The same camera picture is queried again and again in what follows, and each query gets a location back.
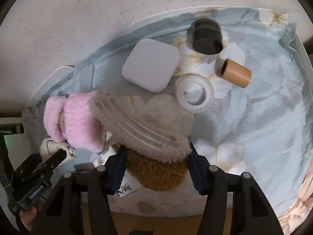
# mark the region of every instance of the cardboard tube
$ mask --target cardboard tube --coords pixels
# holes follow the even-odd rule
[[[250,83],[252,75],[249,69],[232,60],[226,59],[220,77],[237,86],[245,88]]]

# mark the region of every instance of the black bracket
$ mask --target black bracket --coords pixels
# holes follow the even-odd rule
[[[30,155],[17,169],[13,169],[8,157],[4,136],[0,135],[0,183],[8,197],[8,208],[15,216],[27,210],[51,186],[53,170],[66,158],[66,151],[60,149],[42,167],[39,153]]]
[[[115,194],[126,170],[126,148],[103,166],[86,173],[66,172],[54,187],[36,218],[31,234],[83,235],[81,192],[88,193],[88,211],[93,235],[117,235],[107,195]]]
[[[233,192],[231,235],[283,235],[279,221],[253,176],[244,172],[240,176],[225,173],[210,165],[199,155],[192,143],[189,172],[195,189],[208,195],[198,235],[223,234],[227,192]]]

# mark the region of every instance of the screw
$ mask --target screw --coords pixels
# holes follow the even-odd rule
[[[249,172],[244,172],[242,175],[243,175],[244,178],[246,178],[246,179],[251,178],[251,174],[250,174]]]
[[[70,178],[72,175],[72,173],[70,171],[67,171],[63,174],[63,177],[65,177],[66,179]]]
[[[106,167],[104,165],[100,165],[97,167],[97,171],[101,172],[101,171],[105,171]]]
[[[215,165],[210,165],[209,170],[210,170],[210,171],[213,171],[213,172],[216,172],[216,171],[218,171],[219,169],[218,169],[218,167],[215,166]]]

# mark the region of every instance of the wooden surface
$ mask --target wooden surface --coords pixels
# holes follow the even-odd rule
[[[154,231],[153,235],[196,235],[202,218],[202,216],[182,218],[136,217],[115,212],[112,212],[112,217],[118,235],[129,235],[132,230]],[[232,211],[228,209],[223,235],[230,233],[231,218]],[[85,235],[91,235],[87,204],[83,204],[83,222]]]

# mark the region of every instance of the brown fuzzy sole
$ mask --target brown fuzzy sole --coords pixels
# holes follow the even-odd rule
[[[143,187],[167,191],[179,187],[188,171],[187,159],[174,164],[162,163],[133,150],[127,150],[126,167]]]

